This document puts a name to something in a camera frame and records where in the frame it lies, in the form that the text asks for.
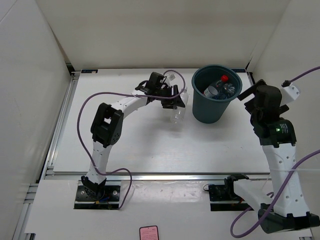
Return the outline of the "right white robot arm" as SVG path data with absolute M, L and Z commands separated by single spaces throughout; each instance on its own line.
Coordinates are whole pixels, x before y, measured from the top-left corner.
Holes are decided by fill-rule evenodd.
M 289 110 L 287 104 L 295 101 L 300 91 L 289 81 L 285 81 L 282 88 L 277 88 L 261 79 L 237 98 L 242 101 L 251 94 L 254 97 L 244 105 L 250 113 L 250 123 L 268 162 L 274 196 L 263 193 L 245 174 L 233 174 L 225 178 L 226 197 L 230 200 L 241 198 L 250 209 L 256 211 L 258 218 L 246 232 L 230 234 L 239 239 L 257 227 L 267 234 L 318 227 L 320 218 L 310 212 L 296 169 L 319 154 L 319 151 L 297 160 L 294 126 L 281 117 L 282 113 Z

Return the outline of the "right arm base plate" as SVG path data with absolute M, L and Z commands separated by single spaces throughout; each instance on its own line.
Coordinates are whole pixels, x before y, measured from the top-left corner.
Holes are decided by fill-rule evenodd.
M 234 193 L 234 182 L 249 180 L 245 174 L 231 174 L 223 180 L 223 184 L 208 183 L 203 190 L 209 194 L 211 212 L 244 211 L 250 206 L 243 198 Z

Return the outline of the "red label plastic bottle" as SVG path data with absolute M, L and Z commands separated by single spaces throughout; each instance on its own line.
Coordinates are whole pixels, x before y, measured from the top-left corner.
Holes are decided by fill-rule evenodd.
M 223 88 L 223 86 L 229 81 L 229 78 L 227 75 L 222 75 L 219 80 L 214 81 L 211 83 L 204 91 L 204 96 L 208 98 L 214 98 L 216 97 L 220 90 Z

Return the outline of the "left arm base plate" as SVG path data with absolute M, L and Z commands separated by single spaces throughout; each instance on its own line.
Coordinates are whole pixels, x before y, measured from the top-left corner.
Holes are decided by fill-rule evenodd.
M 79 181 L 73 208 L 75 210 L 118 210 L 120 206 L 121 182 L 106 181 L 98 194 L 86 189 Z

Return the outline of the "clear white cap bottle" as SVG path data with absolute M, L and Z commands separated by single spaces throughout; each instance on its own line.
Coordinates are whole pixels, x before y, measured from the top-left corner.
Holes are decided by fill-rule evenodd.
M 185 103 L 185 108 L 178 107 L 176 109 L 172 109 L 170 121 L 174 124 L 182 123 L 184 120 L 184 116 L 187 109 L 187 104 L 189 100 L 189 94 L 188 94 L 188 87 L 186 86 L 184 90 L 181 93 L 181 98 L 183 102 Z

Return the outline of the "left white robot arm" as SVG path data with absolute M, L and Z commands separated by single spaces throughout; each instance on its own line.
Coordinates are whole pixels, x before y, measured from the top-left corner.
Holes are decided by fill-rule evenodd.
M 164 109 L 186 107 L 183 99 L 187 93 L 186 83 L 182 83 L 182 88 L 171 85 L 174 73 L 174 70 L 167 70 L 163 74 L 152 72 L 149 79 L 139 83 L 132 93 L 122 93 L 121 100 L 112 104 L 103 102 L 98 106 L 90 127 L 93 150 L 84 148 L 90 159 L 90 167 L 87 174 L 81 177 L 86 194 L 94 201 L 106 198 L 107 163 L 112 147 L 121 137 L 124 119 L 153 101 L 160 101 Z

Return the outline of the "blue label plastic bottle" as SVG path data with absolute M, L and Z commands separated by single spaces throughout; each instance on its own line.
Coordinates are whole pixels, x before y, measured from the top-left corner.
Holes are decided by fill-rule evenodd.
M 232 83 L 225 83 L 214 97 L 216 100 L 226 100 L 231 98 L 236 92 L 236 88 Z

